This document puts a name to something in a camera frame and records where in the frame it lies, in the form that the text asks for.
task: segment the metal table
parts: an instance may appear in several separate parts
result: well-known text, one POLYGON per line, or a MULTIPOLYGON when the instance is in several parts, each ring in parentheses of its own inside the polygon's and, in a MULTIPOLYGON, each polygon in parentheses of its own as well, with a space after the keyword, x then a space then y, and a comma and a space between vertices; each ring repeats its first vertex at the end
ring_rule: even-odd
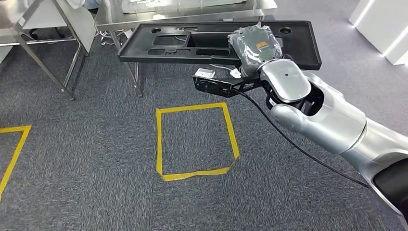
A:
MULTIPOLYGON (((121 48, 115 30, 137 28, 140 23, 151 22, 209 22, 228 18, 262 17, 272 15, 277 8, 274 0, 247 0, 243 3, 183 9, 179 11, 155 11, 148 13, 123 14, 122 0, 103 0, 95 18, 99 31, 110 31, 119 50, 121 48)), ((142 91, 138 84, 138 63, 135 74, 128 63, 125 69, 139 96, 142 91)))
POLYGON ((62 92, 65 92, 70 100, 74 100, 73 95, 66 89, 68 81, 72 75, 72 71, 77 62, 79 52, 83 47, 82 42, 75 33, 72 25, 68 21, 68 18, 64 14, 57 0, 52 0, 59 14, 65 21, 69 30, 71 31, 74 38, 65 38, 65 39, 50 39, 50 40, 40 40, 40 41, 25 41, 21 37, 23 27, 25 23, 31 18, 35 10, 38 8, 40 3, 43 0, 0 0, 0 32, 6 36, 12 36, 17 41, 17 43, 7 43, 0 44, 0 46, 13 46, 21 45, 23 49, 37 62, 37 64, 47 73, 47 75, 54 81, 54 83, 61 89, 62 92), (33 52, 29 47, 29 44, 40 44, 40 43, 55 43, 60 41, 77 41, 78 49, 75 52, 72 63, 68 69, 68 73, 63 82, 60 82, 55 75, 49 70, 49 68, 39 59, 39 57, 33 52))

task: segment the robotic arm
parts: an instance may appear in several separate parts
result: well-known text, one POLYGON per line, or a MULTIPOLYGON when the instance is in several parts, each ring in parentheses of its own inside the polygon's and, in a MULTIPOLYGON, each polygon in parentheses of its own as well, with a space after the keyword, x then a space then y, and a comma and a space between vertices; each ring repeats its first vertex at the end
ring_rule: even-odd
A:
POLYGON ((290 59, 263 63, 255 77, 213 79, 195 74, 196 89, 232 97, 257 87, 275 121, 347 160, 383 204, 408 220, 408 137, 348 103, 316 75, 290 59))

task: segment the gray carpet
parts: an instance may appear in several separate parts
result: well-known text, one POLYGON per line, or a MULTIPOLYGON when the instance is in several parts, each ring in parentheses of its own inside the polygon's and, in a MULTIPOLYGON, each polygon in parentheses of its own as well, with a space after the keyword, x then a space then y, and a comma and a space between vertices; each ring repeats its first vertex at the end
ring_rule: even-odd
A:
MULTIPOLYGON (((312 21, 323 60, 316 73, 368 117, 408 134, 408 68, 389 64, 350 28, 347 18, 358 1, 276 2, 277 20, 312 21)), ((34 47, 62 76, 75 46, 34 47)), ((301 155, 245 99, 196 91, 191 75, 199 66, 141 64, 144 97, 138 98, 115 53, 95 42, 91 56, 81 58, 69 84, 75 102, 19 47, 0 65, 0 127, 32 125, 2 195, 1 231, 404 230, 368 190, 301 155), (164 182, 155 171, 155 109, 221 101, 239 161, 227 175, 164 182)), ((251 96, 264 102, 263 90, 251 96)), ((165 114, 162 132, 165 173, 232 160, 218 109, 165 114)), ((339 156, 289 135, 357 177, 339 156)), ((16 142, 18 135, 0 135, 2 173, 16 142)))

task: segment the black cable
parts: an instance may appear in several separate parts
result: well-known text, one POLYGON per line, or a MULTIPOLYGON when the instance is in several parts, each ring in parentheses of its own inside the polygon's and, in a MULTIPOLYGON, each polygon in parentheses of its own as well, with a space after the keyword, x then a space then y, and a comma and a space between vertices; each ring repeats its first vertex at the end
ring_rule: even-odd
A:
POLYGON ((357 184, 359 184, 359 185, 361 185, 361 186, 363 186, 363 187, 365 187, 365 188, 369 188, 367 184, 365 184, 365 183, 361 182, 360 180, 357 180, 357 179, 355 179, 355 178, 353 178, 353 177, 350 177, 350 176, 348 176, 348 175, 346 175, 346 174, 340 172, 339 170, 337 170, 337 169, 331 167, 330 165, 327 165, 326 163, 322 162, 321 160, 317 159, 317 158, 314 157, 313 155, 311 155, 311 154, 309 154, 308 152, 306 152, 305 150, 303 150, 303 149, 302 149, 301 147, 299 147, 296 143, 294 143, 288 136, 286 136, 285 133, 283 133, 282 130, 279 129, 278 126, 276 126, 276 125, 272 122, 272 120, 269 118, 269 116, 262 110, 261 106, 259 106, 249 95, 247 95, 247 94, 245 94, 245 93, 243 93, 243 92, 240 92, 240 91, 238 91, 238 90, 236 90, 236 89, 232 89, 232 91, 234 91, 234 92, 236 92, 236 93, 242 95, 242 96, 245 97, 247 100, 249 100, 251 103, 253 103, 253 104, 258 108, 258 110, 262 113, 262 115, 268 120, 268 122, 274 127, 274 129, 275 129, 276 131, 278 131, 278 132, 281 134, 281 136, 283 136, 291 145, 293 145, 293 146, 294 146, 297 150, 299 150, 301 153, 305 154, 305 155, 306 155, 307 157, 309 157, 310 159, 312 159, 312 160, 316 161, 317 163, 319 163, 319 164, 325 166, 326 168, 330 169, 331 171, 333 171, 333 172, 335 172, 335 173, 337 173, 337 174, 339 174, 339 175, 341 175, 341 176, 343 176, 343 177, 345 177, 345 178, 347 178, 347 179, 349 179, 349 180, 351 180, 351 181, 353 181, 353 182, 355 182, 355 183, 357 183, 357 184))

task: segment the yellow tape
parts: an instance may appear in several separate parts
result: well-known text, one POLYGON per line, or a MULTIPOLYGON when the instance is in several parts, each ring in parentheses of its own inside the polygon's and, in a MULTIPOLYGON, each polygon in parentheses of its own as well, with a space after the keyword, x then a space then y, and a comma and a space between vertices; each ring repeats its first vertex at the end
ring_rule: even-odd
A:
POLYGON ((226 174, 231 167, 235 164, 235 161, 240 156, 237 141, 235 139, 234 129, 232 127, 232 122, 230 118, 230 114, 228 112, 227 104, 222 103, 209 103, 209 104, 201 104, 201 105, 191 105, 191 106, 183 106, 183 107, 171 107, 171 108, 162 108, 156 109, 156 120, 157 120, 157 159, 156 159, 156 171, 160 174, 164 181, 172 181, 172 180, 183 180, 189 177, 194 176, 216 176, 216 175, 223 175, 226 174), (229 135, 229 140, 231 141, 232 146, 232 153, 234 155, 234 162, 229 167, 222 167, 213 170, 202 170, 202 171, 195 171, 195 172, 187 172, 187 173, 177 173, 177 174, 168 174, 163 175, 163 166, 162 166, 162 114, 163 113, 171 113, 171 112, 182 112, 182 111, 190 111, 190 110, 199 110, 199 109, 209 109, 209 108, 217 108, 221 107, 222 112, 224 114, 225 122, 227 123, 227 130, 229 135))
POLYGON ((4 173, 3 179, 1 179, 0 182, 0 200, 1 200, 1 195, 6 188, 6 184, 9 181, 9 178, 12 174, 13 168, 15 164, 17 163, 18 156, 20 155, 20 152, 23 148, 24 142, 27 139, 28 133, 30 132, 31 126, 22 126, 22 127, 13 127, 13 128, 0 128, 0 133, 7 133, 7 132, 17 132, 17 131, 22 131, 23 134, 21 135, 20 141, 17 144, 17 147, 15 148, 12 160, 10 161, 9 165, 7 166, 6 172, 4 173))

